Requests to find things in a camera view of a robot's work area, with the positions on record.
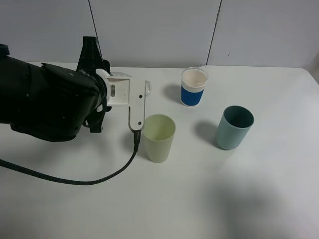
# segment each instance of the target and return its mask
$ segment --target blue label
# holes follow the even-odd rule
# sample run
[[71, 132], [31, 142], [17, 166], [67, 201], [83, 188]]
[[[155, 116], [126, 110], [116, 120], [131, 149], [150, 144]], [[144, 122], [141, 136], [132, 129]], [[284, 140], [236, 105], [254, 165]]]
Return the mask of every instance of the blue label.
[[204, 90], [202, 90], [200, 92], [196, 92], [196, 93], [189, 92], [189, 91], [185, 90], [182, 86], [181, 87], [181, 101], [183, 101], [183, 103], [187, 106], [196, 106], [199, 103], [203, 92], [204, 92]]

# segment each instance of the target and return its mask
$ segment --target pale green cup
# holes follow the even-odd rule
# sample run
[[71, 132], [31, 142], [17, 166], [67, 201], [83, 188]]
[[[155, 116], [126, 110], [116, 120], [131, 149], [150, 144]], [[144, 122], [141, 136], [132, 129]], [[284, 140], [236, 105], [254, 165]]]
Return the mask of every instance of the pale green cup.
[[150, 161], [163, 163], [167, 160], [175, 129], [174, 121], [165, 115], [152, 115], [145, 120], [143, 140]]

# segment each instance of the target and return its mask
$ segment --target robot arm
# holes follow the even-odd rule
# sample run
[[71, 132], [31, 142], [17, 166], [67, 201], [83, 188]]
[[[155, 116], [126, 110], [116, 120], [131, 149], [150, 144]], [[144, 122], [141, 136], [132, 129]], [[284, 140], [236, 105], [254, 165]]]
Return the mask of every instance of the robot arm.
[[8, 55], [7, 46], [0, 44], [0, 123], [43, 140], [68, 141], [82, 125], [91, 132], [101, 132], [111, 107], [128, 106], [134, 151], [121, 169], [94, 181], [57, 178], [2, 159], [0, 166], [48, 181], [93, 185], [113, 178], [130, 165], [139, 148], [149, 82], [112, 76], [95, 37], [84, 37], [76, 71], [50, 64], [37, 67]]

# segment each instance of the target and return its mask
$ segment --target blue and white paper cup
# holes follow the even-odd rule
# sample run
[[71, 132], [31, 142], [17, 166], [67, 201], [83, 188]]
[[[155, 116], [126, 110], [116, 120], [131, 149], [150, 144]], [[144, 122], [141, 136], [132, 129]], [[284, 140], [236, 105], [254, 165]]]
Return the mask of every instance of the blue and white paper cup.
[[208, 74], [200, 68], [189, 67], [181, 74], [181, 101], [186, 106], [196, 106], [203, 95]]

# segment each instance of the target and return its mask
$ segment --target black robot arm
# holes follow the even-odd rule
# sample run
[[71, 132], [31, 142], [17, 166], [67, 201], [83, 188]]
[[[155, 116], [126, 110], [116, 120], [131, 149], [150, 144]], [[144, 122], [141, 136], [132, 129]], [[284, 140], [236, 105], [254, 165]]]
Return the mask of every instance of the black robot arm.
[[[47, 141], [68, 141], [81, 125], [102, 131], [107, 88], [96, 69], [110, 73], [95, 37], [84, 37], [76, 72], [42, 64], [38, 67], [8, 56], [0, 45], [0, 123]], [[103, 110], [96, 108], [103, 104]]]

